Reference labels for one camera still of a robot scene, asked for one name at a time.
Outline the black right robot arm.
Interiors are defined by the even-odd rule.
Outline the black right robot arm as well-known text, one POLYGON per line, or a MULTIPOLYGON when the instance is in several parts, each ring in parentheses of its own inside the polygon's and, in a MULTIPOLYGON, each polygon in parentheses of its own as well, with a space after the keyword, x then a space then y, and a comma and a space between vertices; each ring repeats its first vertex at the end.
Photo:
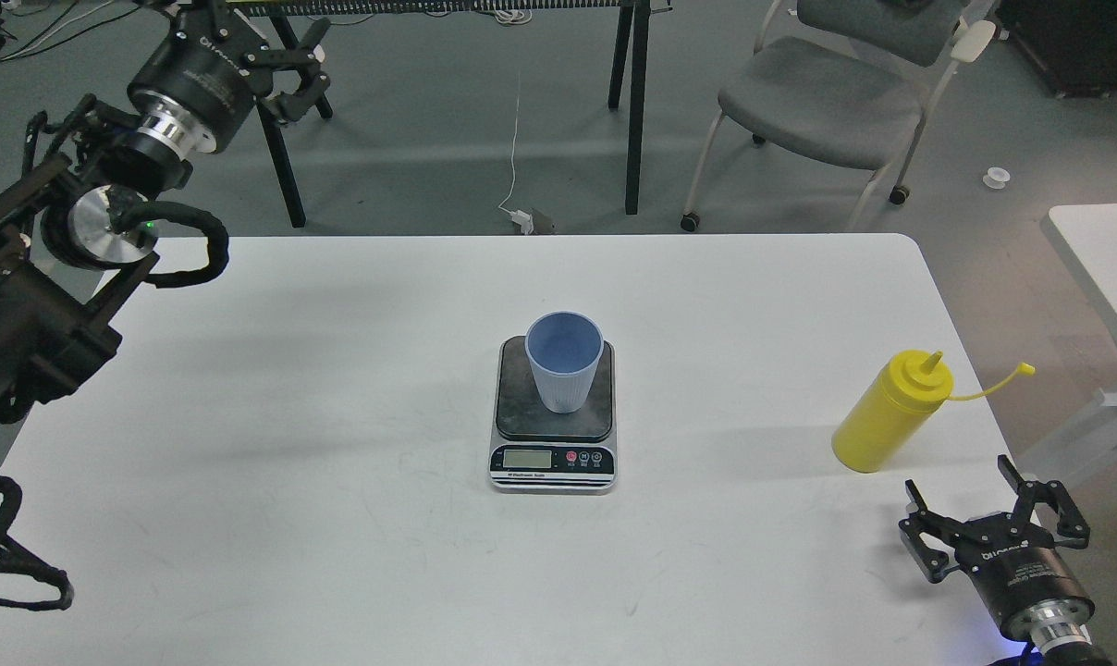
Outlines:
POLYGON ((1086 631, 1096 605, 1059 555, 1059 549, 1087 548, 1083 514, 1062 481, 1028 481, 1005 455, 997 468, 1015 494, 1013 507, 970 520, 932 511, 906 481, 903 544, 930 586, 967 574, 1003 639, 1024 644, 1020 665, 1035 653, 1043 665, 1109 665, 1086 631))

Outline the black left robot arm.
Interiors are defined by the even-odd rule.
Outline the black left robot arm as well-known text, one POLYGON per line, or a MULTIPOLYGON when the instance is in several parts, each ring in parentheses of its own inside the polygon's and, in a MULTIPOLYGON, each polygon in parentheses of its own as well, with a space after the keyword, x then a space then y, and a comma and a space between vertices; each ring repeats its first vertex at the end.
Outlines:
POLYGON ((128 84, 124 111, 85 94, 58 123, 39 113, 21 177, 0 193, 0 424, 77 391, 120 349, 111 322, 144 284, 220 277, 229 235, 214 215, 165 201, 190 156, 225 152, 258 117, 289 223, 308 222, 281 127, 326 99, 322 40, 284 1, 149 1, 165 39, 128 84))

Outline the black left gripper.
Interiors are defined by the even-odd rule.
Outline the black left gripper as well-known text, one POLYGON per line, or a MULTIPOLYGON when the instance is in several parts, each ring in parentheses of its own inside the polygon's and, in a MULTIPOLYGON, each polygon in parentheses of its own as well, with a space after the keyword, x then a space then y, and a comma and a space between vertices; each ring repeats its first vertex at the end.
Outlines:
POLYGON ((128 84, 141 135, 176 155, 225 152, 255 98, 283 123, 317 110, 331 118, 321 42, 330 18, 297 37, 287 17, 271 17, 279 46, 245 27, 233 29, 227 1, 133 1, 165 16, 168 35, 128 84))

